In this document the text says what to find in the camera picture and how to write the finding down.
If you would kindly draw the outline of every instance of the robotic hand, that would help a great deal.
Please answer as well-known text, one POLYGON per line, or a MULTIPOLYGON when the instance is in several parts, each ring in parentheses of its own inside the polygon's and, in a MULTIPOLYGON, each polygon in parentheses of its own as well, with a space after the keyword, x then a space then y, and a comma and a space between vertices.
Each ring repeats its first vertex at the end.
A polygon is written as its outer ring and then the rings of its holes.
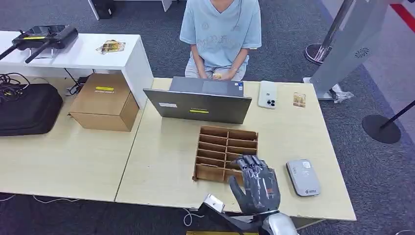
POLYGON ((234 162, 242 170, 246 193, 241 190, 234 176, 229 178, 229 185, 241 211, 262 220, 259 233, 297 235, 290 217, 278 211, 281 195, 274 170, 256 155, 243 155, 234 162))

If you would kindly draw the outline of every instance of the black bag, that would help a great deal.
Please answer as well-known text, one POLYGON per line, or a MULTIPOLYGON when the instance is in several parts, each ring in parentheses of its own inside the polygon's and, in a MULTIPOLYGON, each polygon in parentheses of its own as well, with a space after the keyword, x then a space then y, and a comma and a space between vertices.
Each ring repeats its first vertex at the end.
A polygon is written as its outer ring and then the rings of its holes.
POLYGON ((49 132, 62 107, 62 98, 50 84, 31 84, 16 101, 0 104, 0 136, 49 132))

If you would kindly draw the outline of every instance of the red stripe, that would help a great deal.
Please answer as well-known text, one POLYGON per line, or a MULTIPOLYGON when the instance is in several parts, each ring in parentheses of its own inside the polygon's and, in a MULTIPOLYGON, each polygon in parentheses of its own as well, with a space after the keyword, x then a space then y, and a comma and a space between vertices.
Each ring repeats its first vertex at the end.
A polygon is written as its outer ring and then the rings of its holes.
POLYGON ((391 4, 391 7, 415 33, 415 18, 412 16, 412 14, 402 4, 391 4))

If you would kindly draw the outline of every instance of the laptop lid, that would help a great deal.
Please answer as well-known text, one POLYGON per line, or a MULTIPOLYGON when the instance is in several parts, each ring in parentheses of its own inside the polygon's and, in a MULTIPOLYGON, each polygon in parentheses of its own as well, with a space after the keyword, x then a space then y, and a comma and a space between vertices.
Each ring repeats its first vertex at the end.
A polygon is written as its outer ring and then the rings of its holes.
POLYGON ((143 89, 162 117, 242 124, 250 97, 143 89))

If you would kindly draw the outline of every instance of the yellow label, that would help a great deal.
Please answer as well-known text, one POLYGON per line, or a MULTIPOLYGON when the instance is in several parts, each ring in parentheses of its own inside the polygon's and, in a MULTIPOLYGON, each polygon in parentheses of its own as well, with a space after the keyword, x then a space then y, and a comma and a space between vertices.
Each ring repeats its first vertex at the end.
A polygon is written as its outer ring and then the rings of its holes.
POLYGON ((45 37, 25 37, 23 39, 43 39, 45 37))
POLYGON ((97 90, 103 90, 103 91, 113 91, 113 87, 95 87, 97 90))
POLYGON ((201 114, 208 114, 209 111, 202 111, 202 110, 189 110, 191 113, 201 113, 201 114))

